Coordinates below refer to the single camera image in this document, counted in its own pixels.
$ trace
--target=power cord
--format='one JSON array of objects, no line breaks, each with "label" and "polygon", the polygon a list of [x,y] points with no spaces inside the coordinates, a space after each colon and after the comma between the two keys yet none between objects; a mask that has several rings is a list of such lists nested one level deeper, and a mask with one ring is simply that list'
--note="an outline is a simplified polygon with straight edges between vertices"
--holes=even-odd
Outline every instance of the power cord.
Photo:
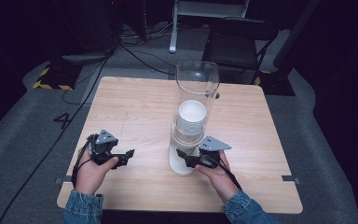
[{"label": "power cord", "polygon": [[157,55],[155,55],[155,54],[146,53],[146,52],[143,52],[143,51],[140,51],[140,50],[132,50],[131,52],[132,52],[132,53],[142,53],[142,54],[150,55],[150,56],[153,56],[153,57],[157,58],[158,60],[160,60],[160,61],[166,63],[167,65],[169,65],[169,66],[171,66],[171,67],[176,67],[175,64],[172,64],[172,63],[169,63],[169,62],[167,62],[167,61],[164,61],[164,60],[160,59],[159,56],[157,56]]},{"label": "power cord", "polygon": [[163,73],[163,74],[166,74],[168,76],[175,76],[175,74],[173,73],[168,73],[168,72],[164,72],[164,71],[161,71],[161,70],[158,70],[157,68],[154,68],[152,66],[150,66],[149,64],[145,63],[144,61],[142,61],[140,58],[138,58],[134,53],[132,53],[129,49],[127,49],[126,47],[124,47],[121,43],[119,44],[124,50],[126,50],[130,55],[132,55],[134,58],[136,58],[139,62],[141,62],[142,64],[146,65],[147,67],[157,71],[157,72],[160,72],[160,73]]},{"label": "power cord", "polygon": [[[75,86],[79,85],[80,83],[82,83],[82,82],[84,82],[85,80],[87,80],[87,79],[89,79],[90,77],[92,77],[92,76],[94,75],[94,73],[97,71],[97,67],[100,66],[101,63],[102,63],[102,62],[99,62],[99,63],[97,64],[97,66],[95,66],[94,71],[93,71],[90,75],[88,75],[87,77],[85,77],[85,78],[83,78],[82,80],[78,81],[78,82],[75,84]],[[66,95],[66,93],[67,93],[68,91],[69,91],[69,90],[66,90],[66,91],[63,93],[63,95],[62,95],[62,100],[63,100],[65,103],[67,103],[68,105],[80,105],[80,103],[72,103],[72,102],[69,102],[69,101],[66,101],[66,100],[65,100],[65,95]]]},{"label": "power cord", "polygon": [[[75,112],[75,114],[72,116],[72,120],[76,117],[76,115],[80,112],[80,109],[83,107],[83,105],[87,102],[87,100],[89,99],[92,90],[94,89],[99,76],[103,70],[104,65],[106,64],[107,60],[109,59],[109,57],[106,57],[106,59],[103,61],[103,65],[100,68],[100,71],[98,73],[97,78],[94,81],[94,84],[91,87],[91,90],[89,91],[89,94],[87,95],[86,99],[83,101],[83,103],[80,105],[80,107],[77,109],[77,111]],[[55,146],[57,145],[57,143],[60,141],[60,139],[62,138],[63,134],[66,132],[66,130],[68,129],[68,127],[70,126],[71,123],[69,123],[68,125],[66,125],[60,135],[57,137],[57,139],[54,141],[53,145],[49,148],[48,152],[45,154],[45,156],[42,158],[42,160],[40,160],[40,162],[36,165],[36,167],[33,169],[33,171],[29,174],[29,176],[27,177],[27,179],[24,181],[24,183],[21,185],[21,187],[19,188],[19,190],[16,192],[16,194],[14,195],[14,197],[10,200],[10,203],[7,205],[7,207],[5,208],[5,211],[3,212],[3,214],[0,217],[0,223],[2,223],[2,221],[5,218],[5,215],[7,214],[7,211],[9,210],[10,206],[14,203],[14,201],[17,199],[17,197],[20,195],[20,193],[22,192],[22,190],[25,188],[25,186],[28,184],[28,182],[31,180],[31,178],[34,176],[34,173],[36,173],[36,171],[39,169],[40,165],[42,165],[43,161],[45,161],[45,159],[48,157],[48,155],[51,153],[52,149],[55,148]]]},{"label": "power cord", "polygon": [[83,163],[80,163],[80,160],[81,158],[83,157],[83,154],[84,154],[84,151],[86,150],[87,146],[89,145],[89,143],[91,142],[91,136],[89,136],[87,138],[87,142],[86,144],[80,149],[80,151],[78,152],[77,154],[77,160],[76,160],[76,163],[75,163],[75,166],[74,166],[74,169],[72,171],[72,177],[71,177],[71,181],[72,181],[72,184],[74,185],[74,188],[76,187],[76,181],[77,181],[77,173],[78,171],[80,170],[80,167],[82,167],[86,162],[89,162],[91,161],[91,158],[86,160],[86,161],[83,161]]},{"label": "power cord", "polygon": [[68,59],[68,58],[63,58],[69,65],[88,65],[88,64],[93,64],[93,63],[100,63],[103,62],[103,60],[105,60],[106,58],[109,58],[110,55],[113,54],[112,52],[109,53],[105,53],[104,56],[102,57],[98,57],[98,58],[90,58],[90,59]]},{"label": "power cord", "polygon": [[[159,31],[154,31],[154,27],[152,28],[152,31],[150,33],[148,33],[146,35],[146,37],[148,37],[146,39],[146,41],[142,40],[140,38],[140,36],[138,35],[133,35],[131,34],[130,36],[122,36],[121,37],[121,43],[123,45],[126,45],[127,47],[134,47],[134,46],[142,46],[143,44],[147,43],[148,41],[150,40],[157,40],[157,39],[160,39],[162,38],[163,36],[165,35],[171,35],[172,33],[167,33],[167,28],[169,28],[171,25],[173,24],[173,21],[168,23],[167,25],[165,25],[164,27],[160,28]],[[136,38],[136,42],[135,43],[129,43],[129,42],[125,42],[124,40],[125,39],[132,39],[132,38]]]},{"label": "power cord", "polygon": [[209,156],[205,156],[205,159],[207,159],[208,161],[213,162],[214,164],[220,166],[226,172],[226,174],[231,179],[231,181],[234,183],[235,187],[237,187],[237,189],[242,190],[242,187],[241,187],[240,183],[238,182],[237,178],[235,177],[234,174],[231,173],[231,171],[228,170],[227,166],[222,161],[222,159],[220,159],[220,161],[223,163],[223,165],[220,162],[211,159],[211,157],[209,157]]}]

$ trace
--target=denim sleeve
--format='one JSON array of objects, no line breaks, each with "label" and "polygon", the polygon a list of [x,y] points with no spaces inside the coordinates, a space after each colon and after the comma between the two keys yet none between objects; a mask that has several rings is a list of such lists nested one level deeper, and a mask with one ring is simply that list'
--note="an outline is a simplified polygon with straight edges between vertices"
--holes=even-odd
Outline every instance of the denim sleeve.
[{"label": "denim sleeve", "polygon": [[240,189],[226,202],[223,211],[231,223],[280,223]]},{"label": "denim sleeve", "polygon": [[63,210],[63,224],[101,223],[103,216],[103,195],[89,196],[71,191],[69,200]]}]

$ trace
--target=chair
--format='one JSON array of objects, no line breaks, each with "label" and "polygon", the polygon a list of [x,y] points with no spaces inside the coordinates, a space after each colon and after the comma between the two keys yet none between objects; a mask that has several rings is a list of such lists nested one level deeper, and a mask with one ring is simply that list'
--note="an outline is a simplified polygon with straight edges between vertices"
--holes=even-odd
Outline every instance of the chair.
[{"label": "chair", "polygon": [[[208,35],[202,60],[218,66],[254,70],[252,84],[257,78],[268,46],[279,29],[267,21],[229,17],[214,22]],[[261,42],[257,50],[256,41]]]}]

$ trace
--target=finger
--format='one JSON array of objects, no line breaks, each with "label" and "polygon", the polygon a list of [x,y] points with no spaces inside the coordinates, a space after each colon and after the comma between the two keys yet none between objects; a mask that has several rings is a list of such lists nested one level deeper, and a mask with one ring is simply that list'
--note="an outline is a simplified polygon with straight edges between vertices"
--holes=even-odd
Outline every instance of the finger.
[{"label": "finger", "polygon": [[226,157],[226,153],[224,150],[220,150],[219,151],[219,156],[220,156],[220,160],[222,160],[223,164],[226,166],[226,168],[228,168],[229,170],[229,164],[228,164],[228,160]]},{"label": "finger", "polygon": [[107,161],[106,163],[102,164],[101,167],[103,170],[108,172],[110,169],[112,169],[116,164],[118,163],[118,157],[114,157]]},{"label": "finger", "polygon": [[202,166],[202,165],[196,165],[196,171],[202,173],[203,175],[206,175],[208,177],[212,176],[213,174],[213,170],[206,167],[206,166]]},{"label": "finger", "polygon": [[90,152],[89,152],[89,147],[86,147],[86,148],[84,149],[84,152],[83,152],[83,155],[82,155],[80,161],[81,161],[81,162],[87,161],[87,160],[89,160],[90,158],[91,158],[91,156],[90,156]]}]

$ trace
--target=hand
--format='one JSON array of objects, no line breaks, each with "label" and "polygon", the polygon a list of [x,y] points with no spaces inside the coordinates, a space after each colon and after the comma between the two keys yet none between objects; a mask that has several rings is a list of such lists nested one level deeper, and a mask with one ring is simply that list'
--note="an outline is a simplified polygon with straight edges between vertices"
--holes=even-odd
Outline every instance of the hand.
[{"label": "hand", "polygon": [[[90,159],[89,149],[83,153],[80,164]],[[106,173],[118,162],[118,157],[114,157],[102,165],[97,165],[94,161],[84,163],[77,173],[75,191],[94,196],[95,191],[103,183]]]},{"label": "hand", "polygon": [[[229,164],[225,152],[220,150],[219,155],[220,159],[229,170]],[[211,169],[206,166],[196,165],[196,170],[208,176],[213,188],[216,190],[217,195],[220,197],[223,203],[226,203],[237,191],[237,187],[235,187],[232,180],[220,166]]]}]

